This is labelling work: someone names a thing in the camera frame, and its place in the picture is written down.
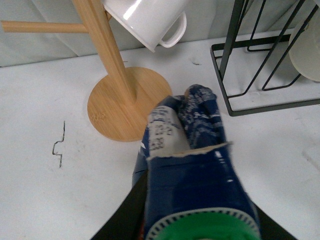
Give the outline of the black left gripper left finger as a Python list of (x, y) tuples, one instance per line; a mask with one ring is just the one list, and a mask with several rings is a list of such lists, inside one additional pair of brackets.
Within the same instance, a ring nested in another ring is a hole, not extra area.
[(148, 172), (145, 171), (93, 240), (137, 240), (143, 224)]

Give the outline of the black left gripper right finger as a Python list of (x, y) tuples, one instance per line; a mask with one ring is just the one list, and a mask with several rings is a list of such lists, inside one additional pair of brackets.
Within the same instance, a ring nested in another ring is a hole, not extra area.
[(297, 240), (291, 233), (285, 230), (255, 203), (253, 203), (260, 225), (260, 234), (263, 240)]

